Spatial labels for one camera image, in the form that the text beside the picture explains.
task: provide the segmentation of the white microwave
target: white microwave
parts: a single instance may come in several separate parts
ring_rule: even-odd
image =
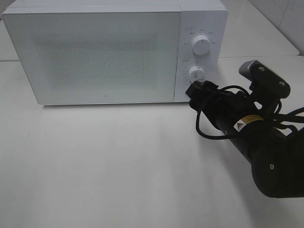
[[[186,102],[212,80],[220,0],[16,0],[2,14],[39,104]]]

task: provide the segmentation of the microwave control panel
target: microwave control panel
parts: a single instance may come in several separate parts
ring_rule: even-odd
[[[226,20],[226,10],[182,11],[174,102],[189,100],[194,81],[213,81]]]

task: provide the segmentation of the white table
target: white table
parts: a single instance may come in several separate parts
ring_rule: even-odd
[[[251,59],[221,58],[215,81],[248,88],[238,68]],[[304,58],[257,59],[291,85],[283,113],[303,106]],[[304,226],[304,199],[262,195],[187,104],[43,107],[20,62],[0,62],[0,97],[0,227]]]
[[[228,10],[220,57],[296,56],[299,51],[248,1],[223,0]],[[18,56],[0,21],[0,61]]]

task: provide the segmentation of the white knob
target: white knob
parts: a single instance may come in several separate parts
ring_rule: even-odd
[[[200,34],[192,39],[193,52],[199,56],[202,56],[210,50],[210,38],[207,34]]]
[[[191,81],[191,83],[193,83],[196,80],[204,79],[205,71],[200,66],[194,66],[189,69],[188,76],[189,76],[189,80]]]

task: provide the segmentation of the warning label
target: warning label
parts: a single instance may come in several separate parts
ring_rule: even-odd
[[[260,115],[248,115],[237,121],[233,127],[238,132],[240,132],[247,124],[257,120],[264,120],[264,119]]]
[[[236,124],[234,125],[234,128],[239,132],[240,130],[242,130],[243,127],[246,126],[246,123],[242,120],[239,120],[236,122]]]

